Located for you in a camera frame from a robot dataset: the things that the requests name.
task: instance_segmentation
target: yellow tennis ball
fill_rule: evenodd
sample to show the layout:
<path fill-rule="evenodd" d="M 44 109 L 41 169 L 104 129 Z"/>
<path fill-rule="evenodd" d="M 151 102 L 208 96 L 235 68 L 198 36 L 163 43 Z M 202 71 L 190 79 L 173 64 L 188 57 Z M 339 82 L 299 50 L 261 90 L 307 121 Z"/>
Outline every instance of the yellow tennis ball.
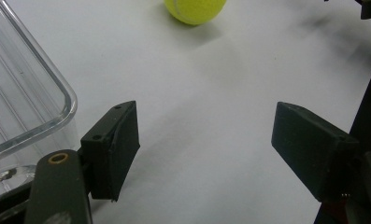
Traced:
<path fill-rule="evenodd" d="M 168 11 L 179 21 L 199 25 L 220 13 L 226 0 L 164 0 Z"/>

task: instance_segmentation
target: white surface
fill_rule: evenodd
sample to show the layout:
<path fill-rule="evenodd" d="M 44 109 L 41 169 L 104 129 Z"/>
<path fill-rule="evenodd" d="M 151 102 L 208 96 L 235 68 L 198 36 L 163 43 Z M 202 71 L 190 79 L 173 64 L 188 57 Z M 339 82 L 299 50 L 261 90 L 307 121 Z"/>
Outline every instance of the white surface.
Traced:
<path fill-rule="evenodd" d="M 228 0 L 189 27 L 162 0 L 16 0 L 78 96 L 84 135 L 137 101 L 141 149 L 95 223 L 313 223 L 319 203 L 270 145 L 276 102 L 348 131 L 371 76 L 353 1 Z"/>

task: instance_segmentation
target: clear plastic container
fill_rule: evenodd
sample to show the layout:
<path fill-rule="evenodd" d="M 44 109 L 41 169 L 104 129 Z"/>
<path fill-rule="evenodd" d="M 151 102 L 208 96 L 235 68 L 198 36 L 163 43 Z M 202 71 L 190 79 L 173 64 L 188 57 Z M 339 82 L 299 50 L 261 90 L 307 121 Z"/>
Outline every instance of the clear plastic container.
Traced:
<path fill-rule="evenodd" d="M 44 155 L 76 145 L 76 108 L 75 93 L 0 0 L 0 194 L 32 179 Z"/>

